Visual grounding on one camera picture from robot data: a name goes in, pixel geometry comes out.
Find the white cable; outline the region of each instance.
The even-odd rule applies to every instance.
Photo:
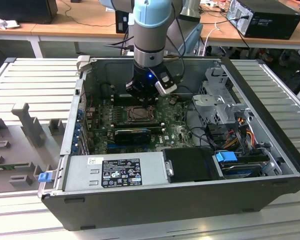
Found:
[[[212,30],[209,32],[208,36],[206,36],[206,39],[205,39],[205,43],[204,43],[204,46],[203,46],[204,49],[203,49],[203,53],[202,53],[202,56],[203,56],[203,57],[206,55],[207,42],[208,42],[208,39],[209,39],[210,34],[211,34],[214,30],[219,30],[219,31],[221,31],[221,29],[220,29],[219,27],[217,27],[217,24],[226,23],[226,22],[229,22],[229,21],[232,21],[232,20],[238,20],[238,18],[235,17],[235,18],[228,19],[228,21],[222,21],[222,22],[216,21],[216,22],[214,23],[214,29],[212,29]]]
[[[214,25],[215,25],[215,28],[212,29],[212,30],[209,32],[208,36],[206,36],[206,40],[205,40],[205,43],[204,43],[204,49],[203,49],[203,53],[202,53],[202,56],[203,56],[203,57],[206,55],[207,42],[208,42],[208,39],[209,39],[210,34],[211,34],[214,30],[217,30],[217,29],[220,31],[220,28],[217,27],[217,24],[216,24],[216,23],[214,24]]]

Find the motherboard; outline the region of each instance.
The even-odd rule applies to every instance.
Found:
[[[159,97],[156,105],[147,107],[129,105],[122,99],[101,100],[87,116],[90,152],[122,154],[194,147],[185,126],[188,103],[176,96]]]

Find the warning label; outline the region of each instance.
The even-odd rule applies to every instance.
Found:
[[[140,159],[104,160],[102,162],[103,188],[142,185]]]

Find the computer case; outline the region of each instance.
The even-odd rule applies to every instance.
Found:
[[[56,0],[0,0],[0,19],[50,24],[57,14]]]
[[[300,13],[276,0],[232,0],[226,18],[246,38],[288,40]]]

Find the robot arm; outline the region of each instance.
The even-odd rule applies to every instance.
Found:
[[[164,65],[164,50],[170,25],[179,16],[184,0],[100,0],[109,8],[133,13],[134,69],[126,84],[129,94],[153,103],[156,95],[164,96],[177,89],[175,78]]]

